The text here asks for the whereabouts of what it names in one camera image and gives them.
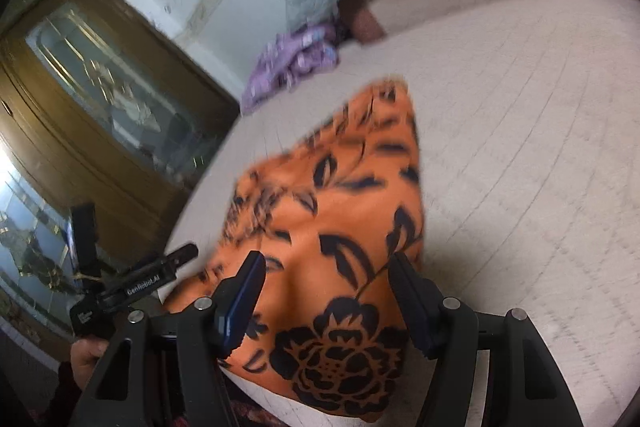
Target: dark sleeve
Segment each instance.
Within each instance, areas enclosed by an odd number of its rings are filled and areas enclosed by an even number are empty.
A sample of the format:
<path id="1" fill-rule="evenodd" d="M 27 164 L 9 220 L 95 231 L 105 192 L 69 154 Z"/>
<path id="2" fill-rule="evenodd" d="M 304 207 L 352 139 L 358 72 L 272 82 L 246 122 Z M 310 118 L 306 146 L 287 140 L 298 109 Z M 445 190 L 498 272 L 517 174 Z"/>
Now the dark sleeve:
<path id="1" fill-rule="evenodd" d="M 58 370 L 58 387 L 42 416 L 42 427 L 67 427 L 71 413 L 78 403 L 82 391 L 74 381 L 71 364 L 63 362 Z"/>

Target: metal screw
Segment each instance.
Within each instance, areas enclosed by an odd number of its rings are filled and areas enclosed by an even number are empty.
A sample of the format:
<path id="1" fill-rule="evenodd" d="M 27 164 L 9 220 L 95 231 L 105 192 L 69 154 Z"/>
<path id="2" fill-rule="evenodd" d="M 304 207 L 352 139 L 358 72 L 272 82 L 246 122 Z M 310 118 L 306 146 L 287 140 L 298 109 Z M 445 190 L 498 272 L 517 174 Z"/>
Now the metal screw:
<path id="1" fill-rule="evenodd" d="M 457 310 L 458 308 L 460 308 L 460 301 L 455 297 L 447 297 L 446 299 L 444 299 L 444 301 L 442 301 L 442 305 L 447 310 Z"/>
<path id="2" fill-rule="evenodd" d="M 514 308 L 511 310 L 511 316 L 517 321 L 525 321 L 527 320 L 527 312 L 522 308 Z"/>
<path id="3" fill-rule="evenodd" d="M 196 301 L 193 303 L 193 305 L 196 306 L 196 309 L 199 309 L 199 310 L 206 310 L 212 304 L 213 302 L 209 297 L 200 297 L 199 299 L 196 299 Z"/>
<path id="4" fill-rule="evenodd" d="M 136 322 L 140 322 L 145 318 L 145 312 L 143 312 L 142 310 L 134 310 L 130 312 L 129 317 L 127 318 L 129 319 L 129 322 L 131 324 L 135 324 Z"/>

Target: orange floral fabric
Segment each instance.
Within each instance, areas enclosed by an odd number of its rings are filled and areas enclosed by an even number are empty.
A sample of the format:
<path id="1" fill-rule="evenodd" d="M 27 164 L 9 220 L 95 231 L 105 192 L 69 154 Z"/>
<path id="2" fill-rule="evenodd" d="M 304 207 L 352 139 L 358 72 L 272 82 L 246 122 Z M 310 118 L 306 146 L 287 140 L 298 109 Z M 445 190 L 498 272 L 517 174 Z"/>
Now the orange floral fabric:
<path id="1" fill-rule="evenodd" d="M 419 263 L 418 165 L 406 84 L 370 85 L 290 152 L 242 175 L 206 270 L 166 308 L 211 295 L 262 252 L 264 288 L 223 367 L 323 412 L 375 421 L 408 341 L 386 264 L 399 251 Z"/>

